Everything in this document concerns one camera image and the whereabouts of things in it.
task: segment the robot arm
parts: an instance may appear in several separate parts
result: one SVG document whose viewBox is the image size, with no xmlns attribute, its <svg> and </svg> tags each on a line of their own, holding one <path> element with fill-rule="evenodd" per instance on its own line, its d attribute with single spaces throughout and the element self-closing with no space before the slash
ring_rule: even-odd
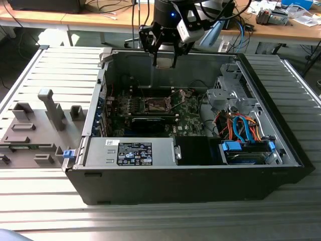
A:
<svg viewBox="0 0 321 241">
<path fill-rule="evenodd" d="M 170 46 L 174 50 L 172 68 L 175 68 L 177 57 L 188 54 L 195 41 L 215 22 L 222 20 L 220 17 L 232 2 L 229 0 L 223 7 L 223 0 L 204 3 L 202 0 L 155 0 L 152 25 L 139 28 L 145 52 L 154 55 L 153 66 L 157 65 L 160 47 Z"/>
</svg>

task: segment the blue tab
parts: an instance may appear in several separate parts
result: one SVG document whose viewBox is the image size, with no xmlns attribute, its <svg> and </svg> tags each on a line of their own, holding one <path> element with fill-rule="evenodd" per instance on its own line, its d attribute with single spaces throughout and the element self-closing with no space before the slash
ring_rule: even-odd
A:
<svg viewBox="0 0 321 241">
<path fill-rule="evenodd" d="M 274 142 L 269 142 L 269 147 L 271 148 L 271 151 L 274 151 L 275 150 Z"/>
<path fill-rule="evenodd" d="M 222 147 L 223 147 L 223 151 L 227 151 L 229 149 L 228 146 L 226 145 L 226 142 L 222 144 Z"/>
<path fill-rule="evenodd" d="M 62 155 L 64 158 L 75 158 L 76 155 L 76 150 L 73 149 L 73 150 L 65 150 L 64 151 L 64 154 Z"/>
<path fill-rule="evenodd" d="M 223 147 L 223 151 L 241 151 L 242 150 L 242 146 L 239 142 L 224 142 L 222 144 Z"/>
</svg>

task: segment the green circuit board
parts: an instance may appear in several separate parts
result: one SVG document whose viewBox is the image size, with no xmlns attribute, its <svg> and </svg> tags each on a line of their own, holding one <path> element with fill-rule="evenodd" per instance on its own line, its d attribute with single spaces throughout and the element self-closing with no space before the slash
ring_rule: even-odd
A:
<svg viewBox="0 0 321 241">
<path fill-rule="evenodd" d="M 133 132 L 130 127 L 131 114 L 133 111 L 136 113 L 144 113 L 147 111 L 145 103 L 154 101 L 157 103 L 150 107 L 151 110 L 156 110 L 158 113 L 162 112 L 165 101 L 161 97 L 132 97 L 130 93 L 122 91 L 116 94 L 113 101 L 113 108 L 109 114 L 111 120 L 112 135 L 114 137 L 136 137 L 137 133 Z M 197 96 L 185 96 L 185 101 L 182 102 L 182 96 L 175 94 L 171 97 L 170 102 L 172 115 L 178 114 L 175 118 L 174 124 L 166 124 L 165 130 L 159 133 L 150 133 L 138 135 L 140 137 L 174 137 L 174 136 L 204 136 L 204 127 L 198 115 Z M 164 116 L 169 113 L 164 109 Z"/>
</svg>

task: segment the power supply label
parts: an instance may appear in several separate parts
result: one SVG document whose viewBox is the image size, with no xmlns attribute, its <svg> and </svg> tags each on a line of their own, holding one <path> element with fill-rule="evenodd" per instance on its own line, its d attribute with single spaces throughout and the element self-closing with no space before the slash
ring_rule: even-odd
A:
<svg viewBox="0 0 321 241">
<path fill-rule="evenodd" d="M 119 166 L 151 166 L 151 143 L 119 143 L 117 153 Z"/>
</svg>

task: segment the white label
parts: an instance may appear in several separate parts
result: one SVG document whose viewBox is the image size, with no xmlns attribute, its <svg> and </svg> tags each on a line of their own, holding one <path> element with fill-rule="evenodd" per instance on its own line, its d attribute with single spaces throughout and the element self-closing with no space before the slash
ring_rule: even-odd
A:
<svg viewBox="0 0 321 241">
<path fill-rule="evenodd" d="M 106 146 L 118 146 L 120 140 L 106 140 Z"/>
</svg>

